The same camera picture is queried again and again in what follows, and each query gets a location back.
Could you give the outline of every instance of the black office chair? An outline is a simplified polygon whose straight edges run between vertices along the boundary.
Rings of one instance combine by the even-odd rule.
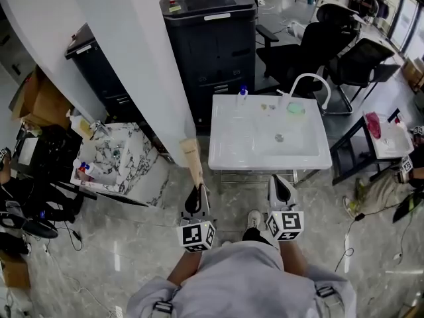
[[[400,65],[396,64],[378,65],[374,70],[374,77],[370,80],[370,83],[374,83],[374,86],[371,87],[370,91],[366,94],[364,100],[370,96],[371,92],[374,90],[374,88],[376,88],[378,83],[388,81],[398,69],[400,69]],[[350,102],[353,102],[355,100],[356,96],[359,94],[361,89],[362,87],[358,88],[358,91],[356,91],[355,95],[353,96],[352,100],[350,100]]]
[[[339,15],[334,13],[335,9],[331,6],[336,10],[342,10],[344,26],[340,26],[343,18],[337,17],[336,23],[334,23],[331,18],[327,17],[328,11]],[[258,33],[265,39],[265,47],[256,50],[259,58],[266,65],[265,77],[272,76],[280,84],[278,88],[288,92],[300,74],[316,73],[320,66],[325,65],[352,42],[357,34],[357,31],[350,27],[350,19],[345,11],[348,10],[337,5],[320,7],[317,17],[323,22],[309,24],[300,45],[271,47],[271,42],[278,41],[277,36],[262,25],[256,26]],[[321,88],[320,81],[304,78],[296,86],[295,93],[307,97],[309,93],[319,91]]]
[[[378,44],[370,39],[359,40],[341,58],[333,58],[324,69],[323,77],[331,80],[339,90],[342,100],[346,105],[346,111],[324,111],[324,114],[349,115],[353,113],[352,105],[347,98],[341,85],[352,85],[365,88],[371,82],[371,72],[375,70],[381,62],[393,56],[394,53],[386,46]]]

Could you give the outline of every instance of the plastic bag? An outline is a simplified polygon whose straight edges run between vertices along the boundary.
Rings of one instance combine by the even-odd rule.
[[[382,137],[382,128],[380,127],[380,120],[375,112],[365,114],[367,127],[371,135],[375,139],[380,139]]]

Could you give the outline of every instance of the white pillar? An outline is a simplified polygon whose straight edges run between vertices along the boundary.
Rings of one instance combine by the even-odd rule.
[[[158,0],[76,0],[131,99],[180,166],[193,117]]]
[[[77,66],[65,59],[71,36],[85,23],[75,0],[0,0],[25,46],[62,94],[90,121],[106,110]]]

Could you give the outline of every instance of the hand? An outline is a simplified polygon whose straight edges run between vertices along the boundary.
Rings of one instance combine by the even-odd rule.
[[[11,161],[11,159],[12,159],[12,156],[11,156],[11,154],[8,152],[8,153],[6,153],[6,155],[3,157],[3,162],[4,161]]]

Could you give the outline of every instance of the chair armrest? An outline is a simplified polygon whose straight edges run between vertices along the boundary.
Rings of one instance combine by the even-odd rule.
[[[280,39],[278,39],[278,37],[271,33],[265,26],[263,25],[256,25],[256,30],[257,32],[262,35],[265,40],[268,40],[270,42],[278,42],[280,41]]]

